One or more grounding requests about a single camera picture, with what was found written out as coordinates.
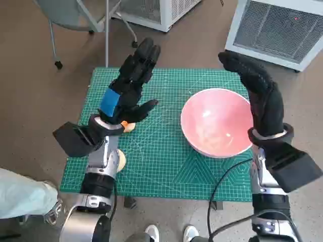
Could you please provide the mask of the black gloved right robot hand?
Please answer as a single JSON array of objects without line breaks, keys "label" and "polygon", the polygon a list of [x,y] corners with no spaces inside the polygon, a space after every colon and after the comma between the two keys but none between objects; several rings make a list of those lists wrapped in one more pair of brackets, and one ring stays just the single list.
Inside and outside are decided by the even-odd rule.
[{"label": "black gloved right robot hand", "polygon": [[284,131],[283,98],[268,72],[246,56],[231,51],[218,54],[225,70],[237,73],[248,91],[253,116],[253,128],[263,137]]}]

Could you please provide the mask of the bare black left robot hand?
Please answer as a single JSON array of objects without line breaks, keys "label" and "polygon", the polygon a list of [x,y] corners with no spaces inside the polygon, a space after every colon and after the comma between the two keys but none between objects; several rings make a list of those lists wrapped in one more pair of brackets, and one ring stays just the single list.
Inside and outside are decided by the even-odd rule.
[{"label": "bare black left robot hand", "polygon": [[119,69],[101,100],[98,109],[100,118],[106,123],[117,125],[122,122],[138,123],[144,120],[158,104],[156,99],[139,105],[143,85],[152,77],[161,48],[153,39],[145,38],[133,55],[129,55]]}]

